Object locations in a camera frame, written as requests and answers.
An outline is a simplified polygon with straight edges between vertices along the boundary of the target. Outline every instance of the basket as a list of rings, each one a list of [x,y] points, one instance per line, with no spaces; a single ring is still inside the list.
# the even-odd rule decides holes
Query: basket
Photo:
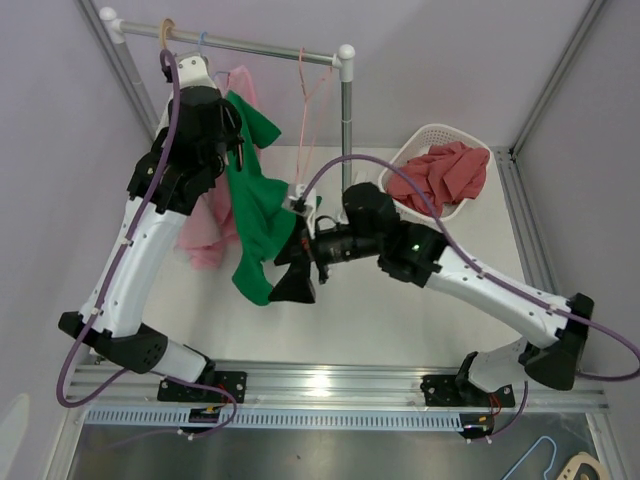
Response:
[[[439,123],[430,123],[429,125],[425,125],[416,133],[414,133],[409,141],[404,144],[404,146],[398,153],[396,153],[390,163],[395,165],[396,167],[403,167],[412,158],[428,153],[429,147],[431,147],[431,145],[444,145],[457,141],[460,141],[472,148],[486,148],[489,151],[489,161],[487,162],[486,168],[489,168],[489,165],[491,165],[491,163],[493,162],[493,152],[489,147],[487,147],[486,144],[484,144],[477,138],[464,133],[461,130]],[[380,190],[386,191],[387,183],[391,179],[392,175],[393,172],[387,168],[382,171],[382,173],[378,177],[378,187],[380,188]],[[440,220],[442,220],[443,222],[447,222],[454,218],[458,214],[458,212],[462,210],[462,207],[465,206],[467,200],[469,199],[465,198],[457,205],[445,204],[442,209]],[[433,218],[416,212],[415,210],[412,210],[395,200],[393,201],[393,203],[395,204],[396,210],[403,220],[407,220],[413,223],[422,223],[430,227],[434,227],[436,225],[436,222]]]

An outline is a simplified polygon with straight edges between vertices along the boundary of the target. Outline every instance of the white table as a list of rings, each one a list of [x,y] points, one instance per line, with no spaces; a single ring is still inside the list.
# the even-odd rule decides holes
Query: white table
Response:
[[[356,151],[390,159],[396,150]],[[339,154],[339,148],[316,148],[310,172]],[[267,149],[265,175],[293,181],[296,155],[295,147]],[[358,171],[366,171],[375,183],[380,167],[356,161],[354,176]],[[337,166],[318,184],[321,213],[338,211],[340,178]],[[469,252],[522,280],[495,163],[478,199],[447,225]],[[208,271],[194,270],[183,252],[169,252],[149,296],[145,323],[214,359],[314,364],[453,367],[471,351],[491,350],[519,337],[459,300],[390,279],[375,258],[334,266],[328,283],[316,285],[315,305],[257,307],[231,282],[240,252],[239,245],[229,249],[223,265]],[[272,283],[285,270],[269,263],[265,267]]]

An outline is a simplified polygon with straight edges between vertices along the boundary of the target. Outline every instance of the white pipe connector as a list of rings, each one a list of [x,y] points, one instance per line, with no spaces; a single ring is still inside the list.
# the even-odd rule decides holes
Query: white pipe connector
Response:
[[[113,43],[124,43],[124,33],[120,29],[120,23],[122,19],[118,18],[118,14],[111,7],[102,7],[100,9],[100,20],[104,24],[104,28],[109,34],[109,38]]]
[[[341,45],[338,49],[341,82],[353,82],[353,57],[355,55],[356,50],[351,45]]]

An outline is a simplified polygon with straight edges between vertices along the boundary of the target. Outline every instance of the pink garment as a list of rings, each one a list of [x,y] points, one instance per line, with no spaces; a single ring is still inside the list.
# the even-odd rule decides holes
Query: pink garment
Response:
[[[429,153],[409,160],[401,170],[418,184],[440,216],[445,203],[455,205],[478,196],[487,179],[488,161],[486,148],[452,142],[432,145]],[[391,177],[387,193],[412,210],[431,216],[427,205],[400,176]]]
[[[258,108],[253,81],[244,65],[231,70],[227,90],[233,90],[251,106]],[[193,268],[218,268],[227,244],[236,241],[238,233],[225,172],[216,179],[215,188],[198,198],[178,235],[177,246],[189,254]]]

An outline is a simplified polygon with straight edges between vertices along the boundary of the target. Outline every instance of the green cloth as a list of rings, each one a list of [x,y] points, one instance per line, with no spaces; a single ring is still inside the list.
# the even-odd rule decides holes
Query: green cloth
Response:
[[[256,305],[267,305],[273,287],[264,276],[262,263],[275,258],[289,239],[296,223],[295,214],[282,208],[288,184],[262,175],[254,144],[268,147],[280,130],[234,92],[227,94],[242,118],[243,165],[238,171],[235,154],[229,154],[227,177],[231,205],[242,259],[233,274],[233,283]]]

